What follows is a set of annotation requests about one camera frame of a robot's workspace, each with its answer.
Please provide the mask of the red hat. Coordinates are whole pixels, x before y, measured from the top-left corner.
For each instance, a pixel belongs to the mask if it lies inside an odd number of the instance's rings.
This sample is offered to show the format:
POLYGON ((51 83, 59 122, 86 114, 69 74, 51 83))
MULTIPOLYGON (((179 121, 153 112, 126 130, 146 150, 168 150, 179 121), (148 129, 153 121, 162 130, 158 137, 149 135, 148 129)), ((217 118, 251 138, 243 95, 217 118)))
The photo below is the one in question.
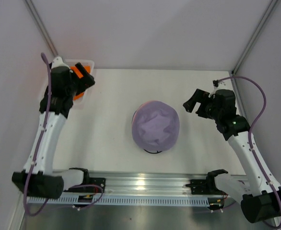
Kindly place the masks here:
MULTIPOLYGON (((81 72, 75 67, 75 66, 70 66, 70 68, 77 74, 78 78, 82 78, 83 75, 81 74, 81 72)), ((84 65, 84 68, 87 70, 88 73, 91 73, 91 67, 89 65, 84 65)), ((82 92, 76 96, 74 96, 73 100, 77 101, 77 100, 81 100, 84 96, 85 92, 82 92)))

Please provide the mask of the purple bucket hat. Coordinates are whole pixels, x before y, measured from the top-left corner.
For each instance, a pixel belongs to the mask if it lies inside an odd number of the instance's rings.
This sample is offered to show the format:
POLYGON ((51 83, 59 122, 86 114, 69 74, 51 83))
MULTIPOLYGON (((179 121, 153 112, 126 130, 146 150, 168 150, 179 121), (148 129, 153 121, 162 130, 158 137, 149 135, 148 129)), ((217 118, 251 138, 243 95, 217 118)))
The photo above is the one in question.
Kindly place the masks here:
POLYGON ((180 121, 174 108, 161 101, 147 101, 136 111, 131 132, 139 148, 164 152, 176 144, 180 121))

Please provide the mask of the black wire hat stand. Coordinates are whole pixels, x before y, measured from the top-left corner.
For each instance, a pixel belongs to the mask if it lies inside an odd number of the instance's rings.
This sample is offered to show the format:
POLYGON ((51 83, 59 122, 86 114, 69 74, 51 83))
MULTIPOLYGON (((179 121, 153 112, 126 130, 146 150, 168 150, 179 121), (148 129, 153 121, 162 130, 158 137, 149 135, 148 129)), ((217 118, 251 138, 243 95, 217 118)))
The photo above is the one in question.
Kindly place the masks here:
POLYGON ((146 152, 146 153, 149 153, 149 154, 159 154, 159 153, 162 153, 163 151, 148 151, 148 150, 145 150, 144 149, 144 151, 146 152))

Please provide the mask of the pink bucket hat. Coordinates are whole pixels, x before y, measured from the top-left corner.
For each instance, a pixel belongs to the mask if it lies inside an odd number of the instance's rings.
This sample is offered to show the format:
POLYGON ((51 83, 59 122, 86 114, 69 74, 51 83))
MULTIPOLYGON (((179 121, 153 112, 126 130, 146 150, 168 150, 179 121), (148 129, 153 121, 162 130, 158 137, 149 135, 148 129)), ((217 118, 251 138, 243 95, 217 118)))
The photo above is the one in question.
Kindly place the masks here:
POLYGON ((134 112, 131 123, 133 124, 134 118, 136 116, 137 111, 134 112))

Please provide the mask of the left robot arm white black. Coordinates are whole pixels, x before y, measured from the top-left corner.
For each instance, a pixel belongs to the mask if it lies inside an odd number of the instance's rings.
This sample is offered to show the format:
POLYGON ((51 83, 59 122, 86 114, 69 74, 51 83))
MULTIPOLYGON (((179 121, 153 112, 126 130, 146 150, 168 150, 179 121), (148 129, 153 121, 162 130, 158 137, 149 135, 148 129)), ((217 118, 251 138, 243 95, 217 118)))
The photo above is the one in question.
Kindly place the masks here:
POLYGON ((35 141, 23 170, 13 172, 12 182, 25 195, 58 199, 70 187, 87 191, 91 180, 84 171, 70 168, 63 173, 53 172, 53 159, 59 135, 67 121, 75 97, 94 86, 90 67, 78 62, 74 66, 50 63, 44 97, 40 101, 39 125, 35 141))

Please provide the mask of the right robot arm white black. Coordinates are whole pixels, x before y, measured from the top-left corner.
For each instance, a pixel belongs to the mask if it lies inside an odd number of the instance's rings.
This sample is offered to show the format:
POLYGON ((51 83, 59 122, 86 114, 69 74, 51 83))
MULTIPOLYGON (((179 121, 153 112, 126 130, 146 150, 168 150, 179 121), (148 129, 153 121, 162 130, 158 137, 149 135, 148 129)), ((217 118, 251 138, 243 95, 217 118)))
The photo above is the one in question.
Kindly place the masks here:
POLYGON ((196 114, 215 121, 217 130, 239 158, 249 182, 245 185, 220 169, 207 174, 206 189, 212 194, 228 194, 240 204, 250 223, 281 217, 281 185, 256 152, 258 148, 250 133, 250 125, 236 112, 234 92, 221 89, 210 94, 196 89, 183 107, 191 113, 196 103, 200 104, 196 114))

